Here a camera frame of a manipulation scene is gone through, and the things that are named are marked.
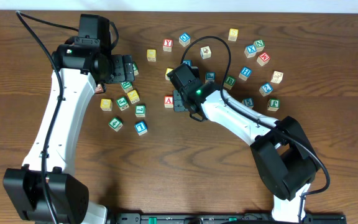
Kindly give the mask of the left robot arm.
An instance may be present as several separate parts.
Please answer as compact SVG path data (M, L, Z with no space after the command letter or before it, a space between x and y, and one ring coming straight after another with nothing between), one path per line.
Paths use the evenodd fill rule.
M75 178L78 136L88 104L107 84L134 80L132 57L113 54L119 40L109 19L82 14L76 35L47 52L53 73L47 107L35 142L18 169L2 180L16 212L36 223L113 223Z

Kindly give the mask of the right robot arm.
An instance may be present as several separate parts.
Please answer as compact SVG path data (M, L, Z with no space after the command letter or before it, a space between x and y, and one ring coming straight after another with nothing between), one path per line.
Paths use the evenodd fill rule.
M214 82L203 83L198 69L185 63L167 75L191 118L224 126L250 146L257 170L273 193L272 218L302 222L305 199L322 168L299 122L290 116L277 120L235 100Z

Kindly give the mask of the red A wooden block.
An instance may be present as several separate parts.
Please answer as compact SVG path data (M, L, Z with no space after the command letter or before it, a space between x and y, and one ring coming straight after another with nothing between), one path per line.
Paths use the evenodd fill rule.
M174 100L172 95L164 96L164 107L166 108L173 108L174 107Z

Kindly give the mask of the blue 2 wooden block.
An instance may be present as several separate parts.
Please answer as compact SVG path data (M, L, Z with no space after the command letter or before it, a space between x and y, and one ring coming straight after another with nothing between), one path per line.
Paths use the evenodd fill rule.
M264 83L260 88L259 92L262 96L267 96L273 92L273 87L270 83Z

